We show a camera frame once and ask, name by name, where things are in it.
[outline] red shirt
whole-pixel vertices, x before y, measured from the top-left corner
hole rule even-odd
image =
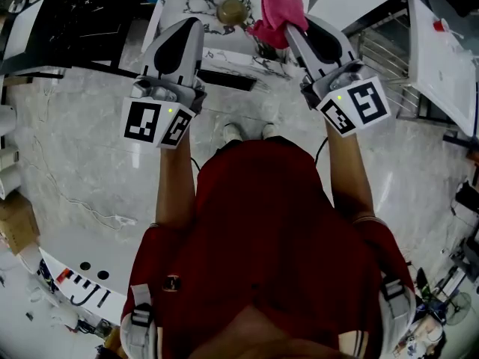
[[[150,287],[165,359],[187,358],[249,304],[292,337],[335,349],[338,335],[365,331],[365,357],[376,358],[381,271],[412,289],[384,224],[344,220],[299,147],[245,141],[201,169],[191,230],[147,230],[130,285]],[[178,291],[162,289],[168,275]],[[130,289],[123,314],[133,306]]]

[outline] kitchen counter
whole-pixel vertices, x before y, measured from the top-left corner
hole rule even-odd
[[[266,93],[278,85],[305,75],[290,49],[277,50],[264,46],[246,32],[246,27],[261,19],[261,0],[242,0],[248,8],[244,26],[227,26],[216,18],[216,8],[224,0],[158,0],[150,21],[149,34],[142,50],[169,26],[189,17],[204,25],[204,50],[201,69],[256,79],[253,90]],[[305,8],[309,0],[303,0]]]

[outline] tile floor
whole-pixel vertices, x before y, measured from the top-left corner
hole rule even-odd
[[[139,28],[132,28],[123,51],[121,66],[129,70],[141,65]],[[20,150],[21,190],[33,203],[41,233],[76,225],[138,244],[153,220],[159,153],[145,153],[119,136],[122,99],[130,85],[127,78],[72,69],[59,81],[35,79],[8,89],[18,126],[7,141]],[[208,85],[204,110],[192,123],[198,164],[222,145],[222,127],[232,121],[249,138],[258,138],[273,122],[313,156],[326,136],[323,119],[308,110],[299,86],[290,86],[264,94]],[[404,256],[431,279],[448,269],[448,251],[470,230],[466,223],[475,221],[469,212],[460,213],[462,220],[450,212],[451,198],[471,176],[472,164],[464,149],[442,142],[443,132],[392,117],[359,134],[377,215],[390,226]],[[326,193],[328,153],[325,147],[318,163]],[[85,202],[105,217],[67,199]],[[108,218],[115,215],[137,222],[120,228]]]

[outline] pink towel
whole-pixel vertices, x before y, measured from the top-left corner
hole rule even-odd
[[[248,27],[248,33],[276,49],[288,47],[284,36],[286,22],[298,25],[303,31],[308,29],[302,0],[261,0],[261,14],[263,20],[256,21],[253,28]]]

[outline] shoe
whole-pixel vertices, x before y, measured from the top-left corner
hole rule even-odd
[[[233,140],[242,141],[241,131],[238,125],[235,123],[229,123],[225,125],[223,128],[223,138],[225,140],[225,144]]]
[[[267,123],[264,126],[263,131],[261,132],[261,138],[263,140],[266,140],[267,138],[271,138],[271,137],[276,137],[278,135],[279,135],[278,128],[276,127],[274,123]]]

